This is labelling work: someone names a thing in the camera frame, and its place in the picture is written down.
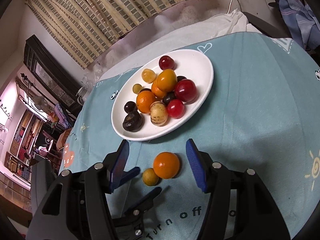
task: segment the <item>oval white plate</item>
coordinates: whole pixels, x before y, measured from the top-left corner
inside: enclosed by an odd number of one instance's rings
[[[128,101],[136,102],[137,95],[132,92],[134,84],[141,84],[143,88],[150,88],[152,84],[145,83],[141,78],[144,69],[152,69],[157,75],[162,70],[159,67],[159,59],[161,56],[151,60],[145,64],[123,85],[117,95],[111,111],[111,123],[113,129],[122,138],[131,141],[147,141],[163,136],[188,121],[200,108],[207,98],[213,82],[213,67],[209,58],[193,49],[181,49],[168,52],[167,54],[176,63],[175,73],[177,76],[185,76],[191,79],[197,87],[198,97],[196,100],[185,104],[185,114],[180,119],[170,118],[164,126],[155,126],[151,123],[149,114],[141,114],[144,117],[143,127],[137,132],[128,132],[123,129],[122,123],[126,117],[124,105]]]

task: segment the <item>checkered curtain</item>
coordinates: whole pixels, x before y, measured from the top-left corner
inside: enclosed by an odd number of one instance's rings
[[[144,20],[184,0],[26,0],[50,35],[86,68]]]

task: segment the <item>glass panel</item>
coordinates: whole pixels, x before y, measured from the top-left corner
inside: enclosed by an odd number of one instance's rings
[[[39,63],[36,64],[36,74],[67,106],[71,106],[75,102],[61,87],[59,87]]]

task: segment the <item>dark wooden frame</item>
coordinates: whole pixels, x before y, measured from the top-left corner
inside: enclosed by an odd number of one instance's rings
[[[61,103],[73,115],[78,116],[82,106],[78,103],[76,94],[81,86],[70,76],[70,74],[57,62],[50,52],[43,46],[41,41],[32,35],[26,40],[24,48],[23,63],[35,76],[35,78],[50,92],[50,94]],[[36,74],[36,64],[48,73],[48,75],[63,89],[75,102],[71,106],[67,106]]]

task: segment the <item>floor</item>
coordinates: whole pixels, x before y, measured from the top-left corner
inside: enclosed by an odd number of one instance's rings
[[[231,10],[238,8],[282,29],[279,13],[268,6],[274,0],[233,0]],[[89,78],[98,69],[107,71],[122,59],[145,47],[165,34],[220,13],[227,13],[230,0],[188,0],[146,20],[119,40],[85,70]]]

